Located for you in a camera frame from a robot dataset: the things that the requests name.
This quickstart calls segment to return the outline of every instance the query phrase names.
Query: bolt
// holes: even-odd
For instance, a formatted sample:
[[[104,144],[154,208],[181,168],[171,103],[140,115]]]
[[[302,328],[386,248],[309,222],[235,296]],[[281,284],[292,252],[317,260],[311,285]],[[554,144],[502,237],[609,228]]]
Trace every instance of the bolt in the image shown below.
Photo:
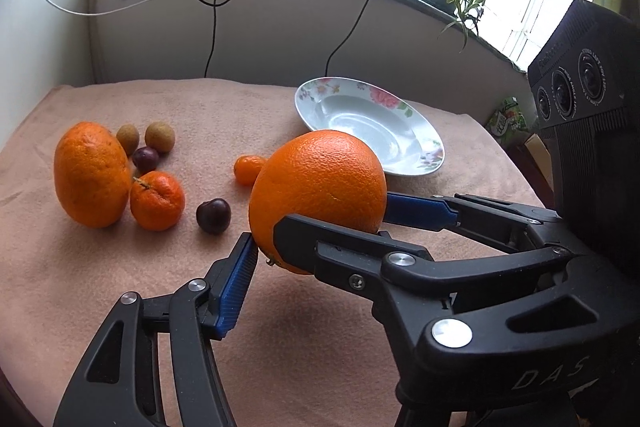
[[[364,289],[364,277],[357,273],[354,273],[351,277],[349,277],[349,286],[351,286],[354,290],[362,290]]]
[[[133,304],[138,299],[138,296],[135,292],[127,292],[120,297],[120,302],[122,304]]]
[[[431,328],[434,340],[445,347],[464,347],[471,342],[473,332],[463,321],[441,319]]]
[[[200,290],[204,290],[207,286],[207,282],[204,279],[194,279],[193,281],[189,281],[189,289],[192,292],[199,292]]]
[[[393,252],[389,254],[389,262],[397,266],[411,266],[415,264],[415,258],[413,255],[409,255],[404,252]]]

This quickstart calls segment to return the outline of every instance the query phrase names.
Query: plate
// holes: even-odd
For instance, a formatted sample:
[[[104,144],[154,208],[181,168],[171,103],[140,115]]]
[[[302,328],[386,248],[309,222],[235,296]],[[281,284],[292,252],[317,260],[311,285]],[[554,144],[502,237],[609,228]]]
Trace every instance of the plate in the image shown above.
[[[310,130],[334,129],[360,138],[387,174],[422,176],[444,162],[444,145],[433,125],[379,87],[338,76],[315,78],[296,90],[295,104]]]

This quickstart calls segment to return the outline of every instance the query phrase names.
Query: camera lens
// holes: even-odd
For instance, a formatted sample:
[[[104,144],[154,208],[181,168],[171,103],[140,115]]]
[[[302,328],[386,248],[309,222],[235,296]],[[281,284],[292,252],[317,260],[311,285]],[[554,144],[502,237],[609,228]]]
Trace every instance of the camera lens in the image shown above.
[[[599,99],[602,95],[604,83],[597,59],[588,52],[582,52],[578,60],[578,73],[584,93],[591,100]]]
[[[542,118],[547,120],[551,115],[551,106],[549,104],[549,95],[546,93],[543,87],[538,89],[538,108]]]
[[[564,71],[554,71],[551,76],[551,88],[558,111],[562,116],[569,116],[574,110],[574,94]]]

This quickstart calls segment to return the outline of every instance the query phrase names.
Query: robotic arm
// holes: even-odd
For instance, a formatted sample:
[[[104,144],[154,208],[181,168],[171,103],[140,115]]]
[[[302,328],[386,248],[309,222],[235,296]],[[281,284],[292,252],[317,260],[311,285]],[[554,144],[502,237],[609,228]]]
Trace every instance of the robotic arm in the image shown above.
[[[447,229],[510,254],[435,262],[386,232],[295,215],[276,225],[286,263],[372,301],[400,375],[396,427],[446,427],[460,410],[475,426],[577,426],[569,391],[638,352],[640,288],[551,210],[462,194],[387,201],[387,223]],[[235,326],[256,262],[243,233],[228,258],[174,294],[125,293],[54,427],[163,426],[157,333],[170,334],[184,427],[235,427],[209,339]]]

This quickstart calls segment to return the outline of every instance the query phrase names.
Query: tangerine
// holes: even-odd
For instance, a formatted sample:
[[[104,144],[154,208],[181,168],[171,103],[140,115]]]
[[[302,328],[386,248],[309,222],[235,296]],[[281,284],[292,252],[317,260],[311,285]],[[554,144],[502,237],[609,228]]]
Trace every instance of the tangerine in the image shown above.
[[[151,171],[134,178],[131,187],[131,214],[145,230],[170,229],[184,211],[184,191],[171,174]]]
[[[81,225],[101,229],[124,212],[131,188],[127,155],[108,129],[80,122],[62,136],[53,158],[56,195]]]
[[[273,227],[287,214],[376,233],[386,209],[380,161],[361,140],[335,130],[313,131],[280,147],[267,160],[249,199],[249,227],[262,252],[285,263],[273,244]]]
[[[240,156],[234,163],[236,181],[241,185],[251,187],[266,162],[267,158],[262,156]]]

